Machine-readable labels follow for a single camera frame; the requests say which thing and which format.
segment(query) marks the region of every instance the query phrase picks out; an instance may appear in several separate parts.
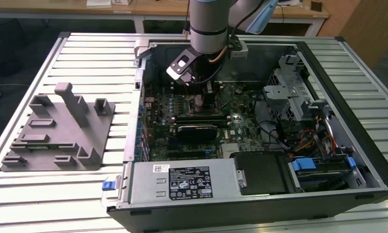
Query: gray plastic block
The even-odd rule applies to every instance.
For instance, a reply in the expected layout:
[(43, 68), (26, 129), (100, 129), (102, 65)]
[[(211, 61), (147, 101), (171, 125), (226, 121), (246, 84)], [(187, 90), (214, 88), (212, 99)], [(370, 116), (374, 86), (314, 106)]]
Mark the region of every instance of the gray plastic block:
[(76, 166), (76, 161), (71, 155), (56, 155), (54, 163), (59, 167)]
[(3, 164), (8, 167), (24, 167), (27, 160), (19, 155), (7, 156), (3, 160)]
[(63, 103), (52, 103), (44, 95), (34, 98), (34, 113), (3, 160), (2, 171), (100, 168), (115, 104), (106, 99), (86, 103), (71, 90), (71, 83), (56, 85)]
[(50, 112), (46, 109), (48, 106), (54, 106), (54, 103), (47, 95), (38, 95), (34, 97), (30, 107), (39, 117), (50, 117)]
[(56, 121), (54, 119), (40, 119), (40, 120), (32, 120), (30, 121), (28, 125), (35, 128), (43, 128), (43, 127), (55, 127)]
[(108, 116), (114, 113), (107, 99), (96, 99), (95, 111), (99, 116)]

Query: metal bracket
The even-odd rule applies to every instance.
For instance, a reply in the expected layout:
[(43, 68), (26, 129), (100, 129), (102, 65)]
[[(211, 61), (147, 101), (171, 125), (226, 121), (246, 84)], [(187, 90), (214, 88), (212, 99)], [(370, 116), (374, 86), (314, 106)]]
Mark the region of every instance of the metal bracket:
[(314, 110), (322, 110), (329, 105), (326, 100), (306, 101), (302, 104), (303, 117), (313, 117)]
[(235, 41), (235, 44), (231, 44), (228, 47), (228, 58), (232, 60), (234, 58), (247, 58), (248, 55), (248, 47), (243, 40)]
[(294, 88), (287, 86), (266, 86), (264, 87), (266, 97), (272, 100), (287, 100), (292, 97), (298, 97), (299, 93)]
[(142, 58), (150, 53), (150, 40), (138, 39), (135, 41), (134, 53), (136, 58)]

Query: warning label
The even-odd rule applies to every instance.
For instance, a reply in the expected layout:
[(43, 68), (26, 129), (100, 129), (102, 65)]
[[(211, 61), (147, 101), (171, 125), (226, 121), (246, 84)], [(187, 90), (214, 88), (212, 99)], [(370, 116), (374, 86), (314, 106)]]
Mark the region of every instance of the warning label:
[(170, 199), (212, 198), (210, 167), (170, 168)]

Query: wooden desk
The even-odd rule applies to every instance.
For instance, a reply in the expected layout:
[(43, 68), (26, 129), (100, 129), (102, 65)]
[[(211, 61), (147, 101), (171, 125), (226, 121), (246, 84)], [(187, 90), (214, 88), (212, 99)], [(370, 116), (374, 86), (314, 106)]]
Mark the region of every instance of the wooden desk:
[[(87, 9), (87, 0), (0, 0), (0, 17), (7, 18), (63, 18), (63, 19), (131, 19), (138, 33), (144, 33), (144, 20), (184, 20), (188, 0), (134, 0), (131, 5), (112, 5), (112, 8)], [(317, 36), (329, 12), (290, 6), (275, 10), (272, 23), (310, 24), (307, 36)]]
[[(136, 0), (135, 14), (143, 20), (186, 20), (188, 0)], [(303, 6), (287, 6), (275, 10), (271, 23), (310, 24), (306, 36), (317, 36), (330, 13), (310, 10), (311, 0)]]

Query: aluminum table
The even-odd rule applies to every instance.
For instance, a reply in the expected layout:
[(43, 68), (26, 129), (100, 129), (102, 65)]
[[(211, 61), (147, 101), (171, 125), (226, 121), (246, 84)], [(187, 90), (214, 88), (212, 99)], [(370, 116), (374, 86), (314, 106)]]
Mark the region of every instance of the aluminum table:
[[(135, 45), (139, 39), (183, 40), (174, 34), (63, 33), (0, 137), (0, 162), (31, 114), (34, 95), (52, 95), (58, 82), (71, 82), (86, 100), (116, 103), (115, 117), (98, 171), (2, 172), (0, 232), (127, 232), (102, 206), (102, 182), (123, 169), (130, 105), (132, 101)], [(248, 41), (306, 41), (367, 132), (388, 160), (388, 90), (345, 41), (333, 37), (242, 36)], [(318, 220), (298, 220), (182, 232), (387, 232), (388, 200)]]

